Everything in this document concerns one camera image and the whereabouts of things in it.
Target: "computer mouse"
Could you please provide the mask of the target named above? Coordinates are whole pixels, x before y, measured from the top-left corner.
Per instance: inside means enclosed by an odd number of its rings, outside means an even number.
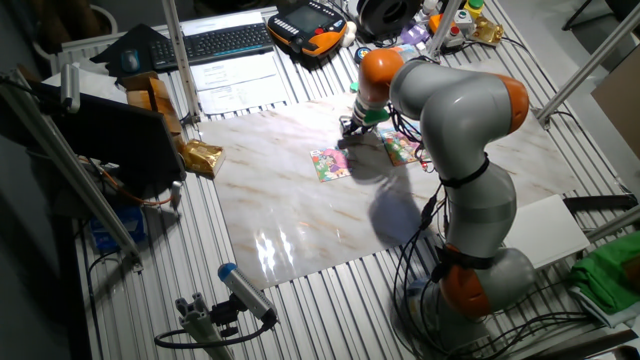
[[[135,73],[140,70],[140,59],[138,58],[138,50],[125,50],[120,55],[120,65],[122,71]]]

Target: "keyboard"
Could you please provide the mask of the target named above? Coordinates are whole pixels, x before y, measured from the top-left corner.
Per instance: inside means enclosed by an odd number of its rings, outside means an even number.
[[[242,25],[184,37],[189,64],[197,65],[273,50],[273,41],[265,24]],[[155,70],[177,69],[170,39],[149,44]]]

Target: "marble board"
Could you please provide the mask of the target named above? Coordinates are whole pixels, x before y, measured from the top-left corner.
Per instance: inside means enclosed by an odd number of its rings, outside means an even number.
[[[402,244],[416,231],[438,175],[417,162],[394,167],[376,134],[342,141],[338,119],[354,99],[199,124],[202,140],[227,152],[215,187],[237,265],[259,288]],[[349,151],[351,176],[320,182],[310,151],[338,145]],[[511,174],[519,207],[578,187],[531,114],[486,150]]]

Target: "green bag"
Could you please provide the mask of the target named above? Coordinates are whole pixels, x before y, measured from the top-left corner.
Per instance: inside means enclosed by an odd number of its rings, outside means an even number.
[[[640,302],[623,269],[640,255],[640,231],[601,246],[571,268],[569,280],[602,311],[611,315]]]

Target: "black monitor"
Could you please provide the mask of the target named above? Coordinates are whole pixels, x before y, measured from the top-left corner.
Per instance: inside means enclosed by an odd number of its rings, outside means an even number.
[[[60,101],[59,87],[30,85]],[[169,185],[186,177],[161,113],[80,94],[77,113],[52,118],[76,154],[119,165],[118,177],[127,185]]]

